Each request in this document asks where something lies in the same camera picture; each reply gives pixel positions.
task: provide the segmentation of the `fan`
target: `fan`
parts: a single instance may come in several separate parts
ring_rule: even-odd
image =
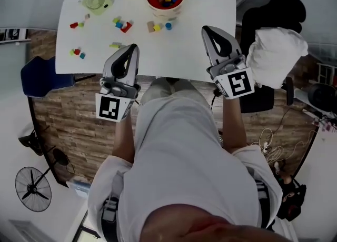
[[[53,150],[55,162],[68,165],[67,156],[59,149]],[[52,191],[45,175],[50,171],[48,168],[43,174],[34,167],[22,168],[15,177],[15,190],[22,204],[34,212],[45,211],[51,203]]]
[[[98,16],[102,15],[112,5],[112,2],[110,0],[83,0],[82,5]]]

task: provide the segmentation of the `sleeve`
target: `sleeve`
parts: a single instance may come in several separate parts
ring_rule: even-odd
[[[275,219],[282,202],[282,189],[275,179],[258,145],[240,148],[233,153],[248,169],[254,179],[261,180],[268,187],[270,197],[270,225]]]
[[[101,214],[104,201],[112,192],[123,190],[123,180],[114,179],[119,174],[129,171],[132,164],[116,156],[108,156],[101,164],[91,184],[88,197],[88,217],[95,230],[101,235]]]

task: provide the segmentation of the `table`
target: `table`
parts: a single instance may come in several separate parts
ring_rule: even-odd
[[[113,42],[135,43],[140,48],[139,75],[165,76],[211,82],[206,69],[210,66],[201,28],[215,26],[235,36],[236,0],[185,0],[182,14],[174,21],[171,31],[163,28],[149,33],[147,22],[156,19],[146,0],[112,0],[112,7],[101,16],[91,14],[80,0],[65,0],[62,5],[56,42],[56,73],[102,73],[106,60],[116,52]],[[83,28],[71,29],[70,24],[82,22]],[[121,16],[133,21],[124,34],[112,22]],[[84,59],[69,54],[80,47]]]

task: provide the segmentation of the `blue chair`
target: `blue chair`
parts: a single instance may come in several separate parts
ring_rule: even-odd
[[[75,82],[93,76],[95,75],[75,80],[73,74],[56,74],[55,57],[45,60],[36,56],[21,69],[23,92],[26,96],[35,98],[42,98],[51,90],[72,87]]]

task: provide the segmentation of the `gray pants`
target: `gray pants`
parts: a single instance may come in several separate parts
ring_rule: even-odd
[[[163,97],[184,97],[193,99],[206,108],[209,108],[209,104],[205,97],[197,91],[197,89],[187,80],[180,79],[174,85],[167,82],[165,77],[161,77],[152,82],[151,86],[144,93],[141,104],[144,105],[147,102]]]

